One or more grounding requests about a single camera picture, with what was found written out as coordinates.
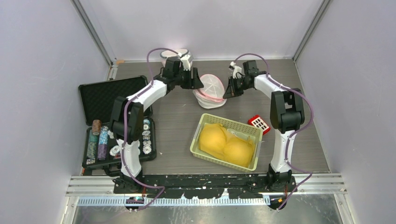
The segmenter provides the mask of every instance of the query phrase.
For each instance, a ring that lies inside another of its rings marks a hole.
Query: white wall
[[[144,60],[152,48],[195,58],[255,52],[292,58],[322,0],[81,0],[107,51]]]
[[[59,223],[84,133],[78,85],[108,67],[68,0],[0,6],[0,223]]]
[[[395,223],[396,2],[333,1],[297,61],[358,223]]]

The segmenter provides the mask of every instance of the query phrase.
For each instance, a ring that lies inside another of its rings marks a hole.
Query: gray floor
[[[223,85],[228,84],[231,75],[229,61],[194,62],[200,75],[214,74]],[[278,82],[302,89],[300,79],[292,60],[269,60],[270,73]],[[158,74],[161,63],[151,63],[154,74]],[[258,61],[261,70],[265,64]],[[119,65],[116,79],[134,76],[149,76],[146,63],[123,63]],[[306,121],[309,109],[305,106]],[[223,107],[206,110],[199,106],[192,90],[176,87],[167,96],[153,104],[153,119],[156,124],[158,156],[155,160],[142,163],[145,174],[210,174],[240,173],[240,171],[193,157],[190,144],[199,119],[209,113],[227,119],[246,123],[252,116],[259,114],[269,125],[270,99],[263,93],[251,89],[244,95],[228,99]],[[263,136],[259,163],[255,172],[266,172],[274,151],[275,136],[270,131]],[[293,147],[293,165],[314,172],[328,172],[328,166],[314,126],[299,133]]]

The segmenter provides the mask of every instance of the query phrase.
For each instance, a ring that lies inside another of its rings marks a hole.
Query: stack of poker chips
[[[92,134],[99,135],[101,127],[102,127],[102,122],[100,120],[94,120],[92,122]]]
[[[109,128],[103,126],[100,129],[100,136],[99,136],[99,146],[98,146],[98,160],[105,160],[107,155],[107,132]]]
[[[87,165],[89,165],[89,164],[94,164],[94,163],[95,163],[95,158],[87,159],[87,161],[86,161],[86,164],[87,164]]]
[[[151,141],[150,141],[150,121],[148,119],[143,120],[143,153],[151,153]]]
[[[89,132],[89,138],[88,138],[88,149],[87,149],[88,158],[95,159],[97,146],[98,146],[98,136],[94,135],[91,130]]]

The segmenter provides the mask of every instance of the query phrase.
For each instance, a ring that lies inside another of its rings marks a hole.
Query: plastic basket
[[[219,160],[219,159],[215,158],[214,156],[212,156],[198,148],[199,136],[200,136],[201,131],[204,128],[205,124],[216,124],[216,123],[222,124],[223,127],[225,127],[226,129],[233,129],[237,132],[243,133],[244,135],[250,136],[251,139],[254,141],[255,151],[253,153],[252,160],[250,161],[250,164],[247,168]],[[233,169],[237,169],[237,170],[240,170],[243,172],[251,172],[251,171],[256,170],[256,167],[257,167],[257,162],[259,159],[259,153],[260,153],[260,147],[261,147],[261,140],[262,140],[262,130],[257,127],[204,113],[204,114],[202,114],[201,120],[199,121],[198,127],[195,131],[194,139],[192,140],[192,143],[190,146],[190,151],[192,152],[192,154],[195,157],[198,157],[200,159],[214,162],[214,163],[217,163],[217,164],[220,164],[220,165],[223,165],[226,167],[230,167]]]

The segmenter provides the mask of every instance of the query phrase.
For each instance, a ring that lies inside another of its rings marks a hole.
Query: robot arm
[[[159,98],[167,95],[176,85],[183,89],[200,89],[204,85],[199,79],[198,69],[191,67],[190,55],[182,58],[170,57],[167,59],[161,76],[156,77],[151,86],[140,90],[134,95],[126,98],[117,97],[114,101],[113,111],[110,119],[110,130],[114,133],[118,145],[122,148],[125,144],[124,160],[121,160],[121,172],[130,178],[136,177],[141,172],[139,162],[139,138],[143,132],[143,114]],[[128,106],[127,116],[127,142],[124,143],[124,109],[127,102],[135,98]]]
[[[275,129],[275,147],[267,179],[270,188],[279,190],[291,180],[291,168],[285,159],[286,142],[290,134],[304,123],[302,98],[272,83],[269,80],[270,75],[267,75],[265,71],[259,71],[255,61],[243,63],[245,76],[235,75],[235,71],[240,71],[241,67],[235,66],[234,62],[231,62],[230,69],[234,71],[234,74],[228,78],[228,87],[223,98],[237,97],[242,95],[244,90],[255,88],[271,99],[270,121]],[[289,162],[295,136],[290,138],[288,146]]]

